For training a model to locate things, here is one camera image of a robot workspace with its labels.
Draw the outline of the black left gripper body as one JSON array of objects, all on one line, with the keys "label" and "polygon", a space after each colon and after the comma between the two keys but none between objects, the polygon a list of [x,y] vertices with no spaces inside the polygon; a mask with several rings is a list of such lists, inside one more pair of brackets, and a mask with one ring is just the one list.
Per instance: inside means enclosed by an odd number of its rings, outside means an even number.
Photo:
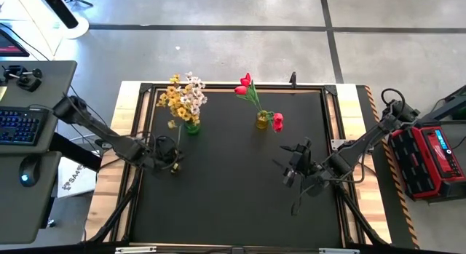
[{"label": "black left gripper body", "polygon": [[171,174],[178,174],[181,171],[180,161],[184,155],[174,139],[166,135],[152,135],[149,138],[149,148],[150,159],[154,163],[152,173],[159,174],[168,170]]}]

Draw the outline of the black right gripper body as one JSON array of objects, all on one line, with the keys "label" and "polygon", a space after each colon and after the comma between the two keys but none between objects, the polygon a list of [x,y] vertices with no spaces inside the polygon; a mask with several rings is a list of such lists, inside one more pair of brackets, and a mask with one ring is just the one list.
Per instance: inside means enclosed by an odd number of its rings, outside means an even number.
[{"label": "black right gripper body", "polygon": [[283,173],[283,184],[291,187],[296,176],[303,178],[306,183],[305,188],[325,188],[328,185],[326,178],[328,173],[316,161],[312,160],[310,150],[312,141],[309,138],[304,139],[304,143],[298,143],[296,150],[291,152],[291,158],[288,161],[289,171]]}]

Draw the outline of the white artificial flower bunch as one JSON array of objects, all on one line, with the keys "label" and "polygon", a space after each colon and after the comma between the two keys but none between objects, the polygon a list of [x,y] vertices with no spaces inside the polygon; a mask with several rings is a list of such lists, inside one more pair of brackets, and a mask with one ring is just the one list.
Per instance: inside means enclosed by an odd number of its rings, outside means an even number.
[{"label": "white artificial flower bunch", "polygon": [[203,94],[205,83],[191,71],[185,74],[187,84],[181,89],[181,103],[192,115],[200,115],[200,107],[206,104],[208,98]]}]

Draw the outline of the yellow artificial flower bunch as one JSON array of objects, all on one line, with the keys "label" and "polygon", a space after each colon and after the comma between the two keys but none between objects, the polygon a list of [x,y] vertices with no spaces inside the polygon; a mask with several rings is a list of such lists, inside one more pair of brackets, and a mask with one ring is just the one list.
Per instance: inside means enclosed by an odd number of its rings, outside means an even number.
[{"label": "yellow artificial flower bunch", "polygon": [[191,109],[180,87],[169,86],[157,99],[156,107],[167,108],[172,116],[188,121]]},{"label": "yellow artificial flower bunch", "polygon": [[[184,86],[187,84],[187,83],[186,83],[186,84],[182,84],[182,83],[181,83],[181,75],[180,75],[180,74],[174,74],[173,76],[170,77],[169,81],[170,81],[170,86],[180,87],[181,89],[182,89],[182,87],[184,87]],[[181,118],[178,118],[178,117],[174,117],[174,118],[180,120],[181,123],[182,123],[183,126],[184,126],[184,123],[185,123],[186,121],[184,121],[184,120],[182,120]],[[194,121],[194,122],[196,122],[196,123],[200,123],[200,115],[196,115],[196,116],[195,116],[195,115],[191,115],[190,120],[192,120],[192,121]]]}]

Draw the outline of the green glass vase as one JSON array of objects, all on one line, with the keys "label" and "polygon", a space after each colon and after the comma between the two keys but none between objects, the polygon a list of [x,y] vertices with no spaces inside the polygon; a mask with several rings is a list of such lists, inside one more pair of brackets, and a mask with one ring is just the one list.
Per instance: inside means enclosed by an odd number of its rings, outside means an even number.
[{"label": "green glass vase", "polygon": [[186,121],[184,126],[189,135],[196,135],[200,131],[200,123],[196,123],[192,120]]}]

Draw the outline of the white printed box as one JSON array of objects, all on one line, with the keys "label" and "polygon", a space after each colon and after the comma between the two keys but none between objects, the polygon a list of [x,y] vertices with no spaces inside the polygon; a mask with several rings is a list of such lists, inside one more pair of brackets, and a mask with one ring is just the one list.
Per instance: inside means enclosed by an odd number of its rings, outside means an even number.
[{"label": "white printed box", "polygon": [[95,190],[96,172],[62,157],[58,166],[58,198],[73,197]]}]

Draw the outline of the black hazard-striped floor strip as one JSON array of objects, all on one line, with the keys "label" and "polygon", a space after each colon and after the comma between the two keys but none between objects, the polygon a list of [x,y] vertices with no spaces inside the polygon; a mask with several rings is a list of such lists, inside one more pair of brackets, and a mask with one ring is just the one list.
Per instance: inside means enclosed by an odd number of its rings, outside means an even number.
[{"label": "black hazard-striped floor strip", "polygon": [[[371,89],[356,86],[366,129],[374,127],[380,119]],[[384,214],[390,239],[397,247],[418,248],[416,232],[403,195],[402,183],[396,169],[395,157],[387,144],[381,141],[374,148],[372,159],[377,174],[378,188],[382,197]]]}]

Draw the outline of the red power tool case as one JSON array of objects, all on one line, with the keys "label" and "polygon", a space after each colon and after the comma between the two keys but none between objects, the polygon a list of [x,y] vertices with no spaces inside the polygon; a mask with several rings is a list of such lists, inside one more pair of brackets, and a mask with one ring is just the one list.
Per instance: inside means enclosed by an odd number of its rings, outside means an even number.
[{"label": "red power tool case", "polygon": [[466,169],[454,154],[442,124],[417,124],[388,137],[405,194],[414,201],[466,199]]}]

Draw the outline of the black backlit keyboard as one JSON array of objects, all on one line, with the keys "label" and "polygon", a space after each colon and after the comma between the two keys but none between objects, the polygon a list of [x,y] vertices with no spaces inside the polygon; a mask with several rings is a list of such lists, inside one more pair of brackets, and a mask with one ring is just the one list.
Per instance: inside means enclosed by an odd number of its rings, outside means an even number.
[{"label": "black backlit keyboard", "polygon": [[35,146],[48,116],[43,108],[0,106],[0,145]]}]

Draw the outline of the white stand base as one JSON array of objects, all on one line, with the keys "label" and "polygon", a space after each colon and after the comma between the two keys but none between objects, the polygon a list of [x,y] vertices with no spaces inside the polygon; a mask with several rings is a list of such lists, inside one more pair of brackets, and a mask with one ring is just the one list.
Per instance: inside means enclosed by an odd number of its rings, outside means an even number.
[{"label": "white stand base", "polygon": [[73,16],[78,20],[79,24],[77,27],[68,29],[65,27],[63,29],[63,36],[67,39],[77,39],[80,36],[83,36],[86,34],[86,32],[89,30],[90,24],[87,20],[85,20],[83,17],[77,17],[73,14]]}]

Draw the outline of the black equipment stand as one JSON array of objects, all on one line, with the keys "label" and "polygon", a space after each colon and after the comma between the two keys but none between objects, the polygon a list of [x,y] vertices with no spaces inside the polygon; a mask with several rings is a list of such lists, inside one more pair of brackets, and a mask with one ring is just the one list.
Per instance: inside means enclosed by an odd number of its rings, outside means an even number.
[{"label": "black equipment stand", "polygon": [[440,120],[466,107],[466,85],[454,91],[444,99],[444,104],[432,111],[432,118]]}]

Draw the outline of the black stand column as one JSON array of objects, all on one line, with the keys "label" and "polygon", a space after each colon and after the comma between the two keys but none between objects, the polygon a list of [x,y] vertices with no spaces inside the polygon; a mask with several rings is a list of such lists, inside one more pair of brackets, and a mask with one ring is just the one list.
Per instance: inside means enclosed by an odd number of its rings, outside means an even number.
[{"label": "black stand column", "polygon": [[68,29],[72,29],[78,26],[78,20],[73,16],[71,11],[65,5],[63,0],[44,0],[50,9],[58,16],[60,21]]}]

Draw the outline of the dark monitor screen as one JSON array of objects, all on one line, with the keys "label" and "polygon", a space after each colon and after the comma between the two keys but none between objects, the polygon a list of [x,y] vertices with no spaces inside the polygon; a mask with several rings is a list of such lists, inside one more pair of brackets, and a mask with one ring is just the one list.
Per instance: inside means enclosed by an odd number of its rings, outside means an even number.
[{"label": "dark monitor screen", "polygon": [[29,57],[30,53],[0,23],[0,57]]}]

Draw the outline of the black aluminium table frame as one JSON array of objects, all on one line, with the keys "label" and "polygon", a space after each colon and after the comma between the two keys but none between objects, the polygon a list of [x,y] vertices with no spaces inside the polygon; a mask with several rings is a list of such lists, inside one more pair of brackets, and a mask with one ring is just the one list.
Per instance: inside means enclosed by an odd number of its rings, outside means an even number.
[{"label": "black aluminium table frame", "polygon": [[[129,134],[136,130],[141,132],[146,123],[151,122],[156,108],[154,101],[150,99],[155,93],[152,86],[153,82],[122,82],[111,121],[113,130],[119,134]],[[332,87],[336,90],[335,95],[329,91],[324,92],[324,98],[329,105],[331,137],[359,138],[367,126],[364,119],[376,117],[374,103],[369,104],[370,112],[367,116],[363,115],[362,111],[362,99],[372,97],[370,88],[364,87],[362,92],[358,92],[354,84],[333,84]],[[102,163],[104,169],[97,175],[96,187],[84,225],[84,239],[90,239],[97,234],[120,198],[127,192],[135,176],[135,168],[125,166],[113,151],[103,155]],[[364,164],[365,180],[356,184],[352,192],[357,197],[360,211],[372,228],[384,241],[391,242],[379,182],[382,174],[376,171],[372,155],[366,155]]]}]

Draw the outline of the silver metal bracket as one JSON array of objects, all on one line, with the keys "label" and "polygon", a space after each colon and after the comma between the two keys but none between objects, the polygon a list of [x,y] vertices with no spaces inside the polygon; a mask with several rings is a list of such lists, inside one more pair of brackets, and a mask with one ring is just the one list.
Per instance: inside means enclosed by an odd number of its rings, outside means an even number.
[{"label": "silver metal bracket", "polygon": [[137,246],[137,247],[117,247],[114,254],[149,254],[156,253],[157,247]]},{"label": "silver metal bracket", "polygon": [[319,254],[360,254],[359,250],[356,249],[345,249],[345,248],[319,248]]}]

